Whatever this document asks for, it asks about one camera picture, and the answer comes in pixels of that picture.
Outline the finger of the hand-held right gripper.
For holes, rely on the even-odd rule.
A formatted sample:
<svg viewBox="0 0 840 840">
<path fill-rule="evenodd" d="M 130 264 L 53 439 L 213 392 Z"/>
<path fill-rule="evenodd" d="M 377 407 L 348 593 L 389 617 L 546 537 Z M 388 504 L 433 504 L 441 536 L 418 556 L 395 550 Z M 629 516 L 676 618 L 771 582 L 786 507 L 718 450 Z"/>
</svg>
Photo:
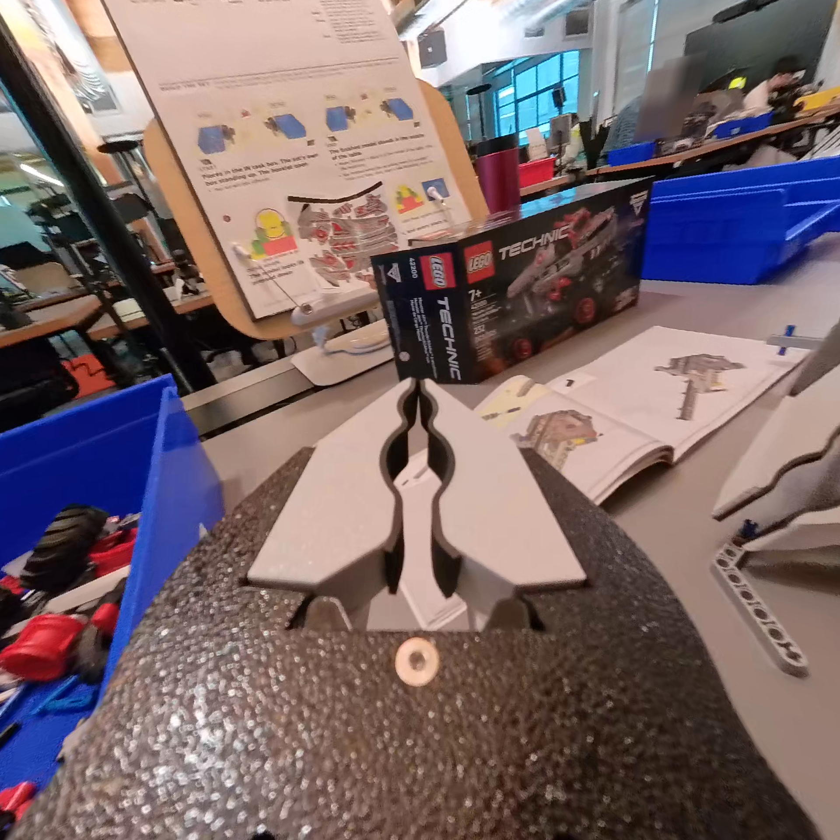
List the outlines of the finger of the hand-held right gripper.
<svg viewBox="0 0 840 840">
<path fill-rule="evenodd" d="M 838 546 L 839 441 L 818 460 L 786 471 L 750 508 L 749 553 Z"/>
<path fill-rule="evenodd" d="M 831 331 L 725 481 L 712 517 L 790 520 L 836 507 L 838 446 L 839 332 Z"/>
</svg>

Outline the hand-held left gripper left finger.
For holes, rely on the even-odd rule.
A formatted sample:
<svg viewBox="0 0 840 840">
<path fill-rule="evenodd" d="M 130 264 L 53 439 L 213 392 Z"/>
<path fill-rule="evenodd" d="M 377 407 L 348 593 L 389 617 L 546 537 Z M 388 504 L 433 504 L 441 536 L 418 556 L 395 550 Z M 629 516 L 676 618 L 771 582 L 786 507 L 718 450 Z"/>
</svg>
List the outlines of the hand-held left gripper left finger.
<svg viewBox="0 0 840 840">
<path fill-rule="evenodd" d="M 407 379 L 323 437 L 247 572 L 250 585 L 332 599 L 353 629 L 375 629 L 405 558 L 395 479 L 408 460 L 418 382 Z"/>
</svg>

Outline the long grey lego beam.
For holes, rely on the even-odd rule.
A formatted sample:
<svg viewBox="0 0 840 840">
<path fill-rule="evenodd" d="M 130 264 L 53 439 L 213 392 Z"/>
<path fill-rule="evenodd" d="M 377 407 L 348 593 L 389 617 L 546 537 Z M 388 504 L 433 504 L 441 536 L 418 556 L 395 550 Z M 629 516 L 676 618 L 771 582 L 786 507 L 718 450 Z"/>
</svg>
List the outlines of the long grey lego beam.
<svg viewBox="0 0 840 840">
<path fill-rule="evenodd" d="M 789 676 L 807 678 L 807 657 L 745 576 L 746 559 L 747 552 L 740 544 L 723 543 L 711 563 L 713 577 L 769 660 Z"/>
</svg>

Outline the black lego set box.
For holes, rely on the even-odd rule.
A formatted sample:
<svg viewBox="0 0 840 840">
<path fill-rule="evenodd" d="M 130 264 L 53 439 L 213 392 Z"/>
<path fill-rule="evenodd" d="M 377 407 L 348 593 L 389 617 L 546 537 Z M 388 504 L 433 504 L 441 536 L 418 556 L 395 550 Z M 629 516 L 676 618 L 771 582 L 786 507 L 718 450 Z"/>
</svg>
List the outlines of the black lego set box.
<svg viewBox="0 0 840 840">
<path fill-rule="evenodd" d="M 374 256 L 399 380 L 479 384 L 635 306 L 654 182 L 586 184 Z"/>
</svg>

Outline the black lego tyre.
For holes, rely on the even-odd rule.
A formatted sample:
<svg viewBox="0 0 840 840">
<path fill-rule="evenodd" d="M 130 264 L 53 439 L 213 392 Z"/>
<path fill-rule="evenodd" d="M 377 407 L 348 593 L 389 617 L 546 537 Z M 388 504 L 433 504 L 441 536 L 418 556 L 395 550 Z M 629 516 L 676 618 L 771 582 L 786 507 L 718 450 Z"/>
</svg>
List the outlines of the black lego tyre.
<svg viewBox="0 0 840 840">
<path fill-rule="evenodd" d="M 36 543 L 18 579 L 27 591 L 64 591 L 85 573 L 88 555 L 100 539 L 109 514 L 70 504 L 56 514 Z"/>
</svg>

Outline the pile of lego parts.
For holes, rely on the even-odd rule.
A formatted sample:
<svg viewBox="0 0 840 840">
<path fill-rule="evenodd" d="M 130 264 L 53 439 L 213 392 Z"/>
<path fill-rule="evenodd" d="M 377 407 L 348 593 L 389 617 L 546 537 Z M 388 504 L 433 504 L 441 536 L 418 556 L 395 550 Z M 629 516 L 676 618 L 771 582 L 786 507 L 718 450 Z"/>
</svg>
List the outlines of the pile of lego parts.
<svg viewBox="0 0 840 840">
<path fill-rule="evenodd" d="M 65 761 L 97 704 L 140 520 L 139 513 L 109 514 L 85 573 L 64 591 L 27 591 L 19 583 L 45 531 L 2 568 L 2 838 Z"/>
</svg>

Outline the open instruction booklet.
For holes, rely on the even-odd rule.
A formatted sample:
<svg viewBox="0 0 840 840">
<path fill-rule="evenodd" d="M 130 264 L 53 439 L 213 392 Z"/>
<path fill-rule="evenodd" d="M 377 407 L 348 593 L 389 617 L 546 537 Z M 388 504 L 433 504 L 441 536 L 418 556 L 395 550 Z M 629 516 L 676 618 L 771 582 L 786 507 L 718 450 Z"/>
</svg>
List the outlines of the open instruction booklet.
<svg viewBox="0 0 840 840">
<path fill-rule="evenodd" d="M 475 411 L 594 504 L 694 447 L 794 371 L 803 349 L 652 327 L 547 384 L 512 376 Z"/>
</svg>

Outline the white board stand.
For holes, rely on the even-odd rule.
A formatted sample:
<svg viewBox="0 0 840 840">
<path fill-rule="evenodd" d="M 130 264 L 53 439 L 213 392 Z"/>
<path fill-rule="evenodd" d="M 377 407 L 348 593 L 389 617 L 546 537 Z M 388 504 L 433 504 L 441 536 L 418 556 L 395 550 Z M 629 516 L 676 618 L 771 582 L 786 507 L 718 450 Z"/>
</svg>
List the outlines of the white board stand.
<svg viewBox="0 0 840 840">
<path fill-rule="evenodd" d="M 350 332 L 331 337 L 334 322 L 374 309 L 379 304 L 375 290 L 324 290 L 297 305 L 290 316 L 300 331 L 309 332 L 313 345 L 295 352 L 290 365 L 312 385 L 337 385 L 393 360 L 385 320 L 376 320 Z"/>
</svg>

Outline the stack of blue storage bins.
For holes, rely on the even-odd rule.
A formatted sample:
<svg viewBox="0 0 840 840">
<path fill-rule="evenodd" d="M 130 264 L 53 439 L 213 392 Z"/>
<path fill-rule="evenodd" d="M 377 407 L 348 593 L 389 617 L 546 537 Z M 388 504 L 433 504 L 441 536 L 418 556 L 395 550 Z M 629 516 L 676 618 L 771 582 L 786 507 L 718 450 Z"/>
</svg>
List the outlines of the stack of blue storage bins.
<svg viewBox="0 0 840 840">
<path fill-rule="evenodd" d="M 642 278 L 754 286 L 839 229 L 839 157 L 654 184 Z"/>
</svg>

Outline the blue parts bin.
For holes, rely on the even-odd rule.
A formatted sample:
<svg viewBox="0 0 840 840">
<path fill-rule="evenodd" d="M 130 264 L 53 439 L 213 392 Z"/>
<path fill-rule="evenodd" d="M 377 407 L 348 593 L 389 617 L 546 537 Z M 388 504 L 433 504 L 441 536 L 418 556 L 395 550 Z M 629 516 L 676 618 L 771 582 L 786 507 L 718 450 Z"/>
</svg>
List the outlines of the blue parts bin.
<svg viewBox="0 0 840 840">
<path fill-rule="evenodd" d="M 23 679 L 2 701 L 2 796 L 34 806 L 12 838 L 211 838 L 192 710 L 221 617 L 189 555 L 224 517 L 221 481 L 164 377 L 2 435 L 2 565 L 71 503 L 138 514 L 102 677 Z"/>
</svg>

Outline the wooden poster board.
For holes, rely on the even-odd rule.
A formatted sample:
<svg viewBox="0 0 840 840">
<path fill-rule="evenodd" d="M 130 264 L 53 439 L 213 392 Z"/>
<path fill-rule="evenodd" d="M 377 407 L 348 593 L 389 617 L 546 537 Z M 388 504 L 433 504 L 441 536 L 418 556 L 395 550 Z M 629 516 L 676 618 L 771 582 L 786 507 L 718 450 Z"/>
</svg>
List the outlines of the wooden poster board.
<svg viewBox="0 0 840 840">
<path fill-rule="evenodd" d="M 468 219 L 483 219 L 489 214 L 487 202 L 480 189 L 455 115 L 440 91 L 422 80 L 418 85 L 443 145 L 457 188 L 467 207 Z M 290 311 L 253 320 L 223 249 L 208 226 L 192 187 L 185 178 L 181 163 L 157 119 L 152 119 L 144 130 L 143 144 L 151 171 L 205 280 L 208 293 L 220 315 L 234 329 L 258 340 L 281 340 L 378 305 L 378 294 L 376 290 L 372 290 L 367 298 L 346 302 L 342 310 L 311 318 L 303 324 L 295 323 Z"/>
</svg>

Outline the background wooden desk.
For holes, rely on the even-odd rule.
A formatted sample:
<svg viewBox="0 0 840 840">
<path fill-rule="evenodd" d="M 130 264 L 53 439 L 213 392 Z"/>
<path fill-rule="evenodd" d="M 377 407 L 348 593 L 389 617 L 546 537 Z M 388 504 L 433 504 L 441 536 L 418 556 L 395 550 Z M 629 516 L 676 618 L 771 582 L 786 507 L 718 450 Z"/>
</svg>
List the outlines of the background wooden desk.
<svg viewBox="0 0 840 840">
<path fill-rule="evenodd" d="M 214 307 L 212 295 L 207 290 L 200 290 L 195 295 L 175 298 L 174 292 L 165 293 L 173 309 L 179 316 L 200 309 Z M 48 306 L 34 310 L 29 316 L 31 323 L 16 329 L 1 329 L 1 349 L 14 347 L 27 341 L 48 339 L 68 331 L 75 331 L 88 336 L 91 340 L 115 338 L 119 328 L 109 315 L 104 313 L 102 305 L 95 296 L 85 296 L 74 301 L 51 302 Z M 123 319 L 128 330 L 137 330 L 150 326 L 148 319 L 139 311 Z"/>
</svg>

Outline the maroon cylinder bin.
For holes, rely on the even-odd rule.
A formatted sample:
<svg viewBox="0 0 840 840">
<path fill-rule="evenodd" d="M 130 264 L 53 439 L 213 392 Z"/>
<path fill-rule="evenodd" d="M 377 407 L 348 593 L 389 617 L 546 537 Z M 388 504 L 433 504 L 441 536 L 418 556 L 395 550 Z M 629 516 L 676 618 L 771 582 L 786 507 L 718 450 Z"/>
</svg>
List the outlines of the maroon cylinder bin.
<svg viewBox="0 0 840 840">
<path fill-rule="evenodd" d="M 520 207 L 517 146 L 476 157 L 476 173 L 489 214 L 511 212 Z"/>
</svg>

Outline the white instruction poster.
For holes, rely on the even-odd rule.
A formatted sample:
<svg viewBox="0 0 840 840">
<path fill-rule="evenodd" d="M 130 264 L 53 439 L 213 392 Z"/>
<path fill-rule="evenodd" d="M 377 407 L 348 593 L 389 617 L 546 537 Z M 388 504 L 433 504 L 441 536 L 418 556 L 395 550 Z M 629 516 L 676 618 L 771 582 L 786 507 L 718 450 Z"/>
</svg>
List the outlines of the white instruction poster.
<svg viewBox="0 0 840 840">
<path fill-rule="evenodd" d="M 251 321 L 470 220 L 383 2 L 103 5 Z"/>
</svg>

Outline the dark wall screen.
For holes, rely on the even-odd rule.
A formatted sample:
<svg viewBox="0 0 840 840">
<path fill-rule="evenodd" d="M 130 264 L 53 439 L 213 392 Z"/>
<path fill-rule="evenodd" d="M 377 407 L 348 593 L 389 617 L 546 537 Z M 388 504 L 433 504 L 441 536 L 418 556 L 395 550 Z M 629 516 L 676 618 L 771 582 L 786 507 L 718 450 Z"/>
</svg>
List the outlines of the dark wall screen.
<svg viewBox="0 0 840 840">
<path fill-rule="evenodd" d="M 750 91 L 792 58 L 805 83 L 817 77 L 837 2 L 738 2 L 686 36 L 683 54 L 700 69 L 700 89 L 744 79 Z"/>
</svg>

